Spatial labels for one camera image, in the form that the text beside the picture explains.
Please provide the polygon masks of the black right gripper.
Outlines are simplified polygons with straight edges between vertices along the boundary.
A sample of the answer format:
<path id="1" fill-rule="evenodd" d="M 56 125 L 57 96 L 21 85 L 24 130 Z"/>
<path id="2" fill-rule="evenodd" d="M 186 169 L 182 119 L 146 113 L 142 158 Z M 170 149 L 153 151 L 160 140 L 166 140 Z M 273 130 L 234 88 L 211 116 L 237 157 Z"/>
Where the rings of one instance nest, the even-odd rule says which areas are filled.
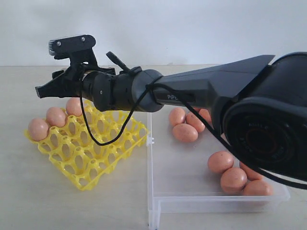
<path id="1" fill-rule="evenodd" d="M 82 81 L 85 76 L 93 71 L 99 71 L 98 66 L 86 63 L 73 64 L 66 69 L 52 73 L 52 80 L 42 86 L 35 86 L 39 98 L 47 97 L 79 97 Z"/>

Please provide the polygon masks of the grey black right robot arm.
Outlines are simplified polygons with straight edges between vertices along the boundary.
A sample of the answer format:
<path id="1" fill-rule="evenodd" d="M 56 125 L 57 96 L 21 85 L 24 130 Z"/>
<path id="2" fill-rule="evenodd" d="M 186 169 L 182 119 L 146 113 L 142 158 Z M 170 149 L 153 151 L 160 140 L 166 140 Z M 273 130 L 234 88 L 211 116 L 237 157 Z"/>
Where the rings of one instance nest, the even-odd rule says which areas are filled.
<path id="1" fill-rule="evenodd" d="M 78 97 L 97 110 L 129 113 L 180 105 L 209 110 L 208 130 L 254 171 L 280 184 L 307 187 L 307 55 L 256 56 L 164 76 L 154 69 L 99 68 L 72 62 L 36 87 L 39 98 Z"/>

